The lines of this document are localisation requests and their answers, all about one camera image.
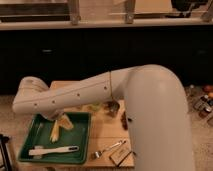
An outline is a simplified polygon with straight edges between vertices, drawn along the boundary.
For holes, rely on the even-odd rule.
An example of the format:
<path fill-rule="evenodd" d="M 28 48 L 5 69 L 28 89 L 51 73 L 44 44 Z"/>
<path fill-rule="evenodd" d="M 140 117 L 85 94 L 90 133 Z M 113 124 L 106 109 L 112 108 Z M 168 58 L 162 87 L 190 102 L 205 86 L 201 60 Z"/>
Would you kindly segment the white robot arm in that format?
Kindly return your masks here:
<path fill-rule="evenodd" d="M 52 118 L 59 109 L 111 100 L 124 101 L 135 171 L 195 171 L 186 93 L 163 66 L 108 71 L 53 90 L 37 77 L 25 77 L 12 109 Z"/>

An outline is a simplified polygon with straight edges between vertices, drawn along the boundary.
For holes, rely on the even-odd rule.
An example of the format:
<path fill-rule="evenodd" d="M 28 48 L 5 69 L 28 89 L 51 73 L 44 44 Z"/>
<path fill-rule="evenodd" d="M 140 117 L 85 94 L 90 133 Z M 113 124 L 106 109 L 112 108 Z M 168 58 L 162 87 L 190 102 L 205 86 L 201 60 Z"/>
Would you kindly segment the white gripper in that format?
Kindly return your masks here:
<path fill-rule="evenodd" d="M 62 115 L 64 114 L 63 110 L 55 110 L 55 111 L 50 111 L 46 112 L 43 114 L 44 118 L 49 120 L 49 121 L 55 121 L 59 119 Z M 73 123 L 70 121 L 69 117 L 67 115 L 63 115 L 61 117 L 62 119 L 62 127 L 71 130 L 74 128 Z"/>

